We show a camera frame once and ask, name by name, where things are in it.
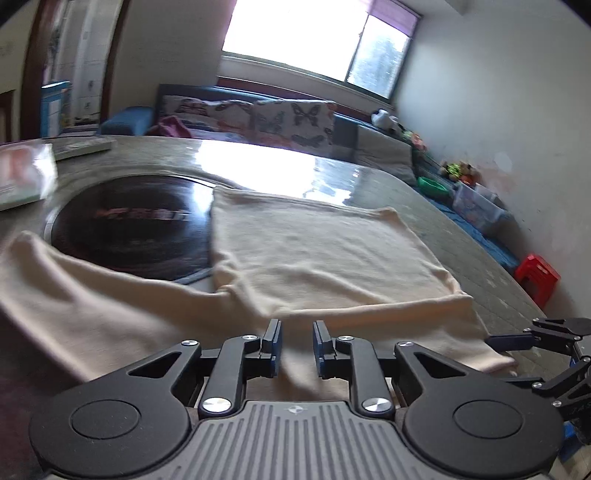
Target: blue sofa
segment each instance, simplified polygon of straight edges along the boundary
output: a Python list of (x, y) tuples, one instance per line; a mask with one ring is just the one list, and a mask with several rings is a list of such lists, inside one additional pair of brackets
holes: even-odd
[[(102, 135), (144, 135), (148, 128), (157, 120), (157, 114), (161, 110), (162, 98), (165, 95), (181, 95), (209, 101), (244, 100), (245, 102), (251, 103), (258, 100), (278, 98), (222, 87), (161, 84), (158, 87), (154, 109), (144, 106), (126, 108), (104, 122), (97, 133)], [(384, 133), (371, 124), (336, 113), (335, 127), (333, 129), (333, 146), (337, 148), (333, 149), (334, 158), (353, 161), (353, 152), (357, 148), (358, 125), (363, 125)]]

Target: pillow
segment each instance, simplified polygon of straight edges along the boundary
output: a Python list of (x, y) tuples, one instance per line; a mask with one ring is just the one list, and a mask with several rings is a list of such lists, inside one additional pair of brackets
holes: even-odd
[(253, 106), (254, 141), (330, 157), (335, 110), (325, 100), (261, 100)]
[(417, 184), (410, 145), (363, 125), (358, 126), (358, 132), (355, 159), (359, 165), (386, 171), (409, 185)]
[(252, 104), (242, 100), (208, 102), (198, 98), (164, 95), (160, 116), (175, 115), (188, 128), (248, 135)]

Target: green bowl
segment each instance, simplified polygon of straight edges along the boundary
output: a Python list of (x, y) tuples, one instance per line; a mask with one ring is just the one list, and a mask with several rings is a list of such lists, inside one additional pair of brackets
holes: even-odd
[(417, 179), (418, 189), (421, 190), (423, 195), (431, 197), (435, 200), (444, 200), (449, 197), (449, 190), (444, 185), (436, 182), (435, 180), (428, 179), (426, 177), (419, 177)]

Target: transparent plastic bin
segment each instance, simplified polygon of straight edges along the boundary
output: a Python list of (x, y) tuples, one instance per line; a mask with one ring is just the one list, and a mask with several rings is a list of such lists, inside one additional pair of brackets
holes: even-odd
[(511, 218), (507, 210), (497, 207), (462, 182), (458, 184), (453, 209), (486, 236), (494, 236), (499, 227)]

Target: window pane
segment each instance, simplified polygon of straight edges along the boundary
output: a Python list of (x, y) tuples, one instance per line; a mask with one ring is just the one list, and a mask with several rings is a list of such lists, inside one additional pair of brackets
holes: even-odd
[(407, 43), (408, 37), (404, 33), (370, 16), (347, 81), (389, 97)]
[(223, 49), (343, 81), (367, 6), (364, 0), (238, 0)]

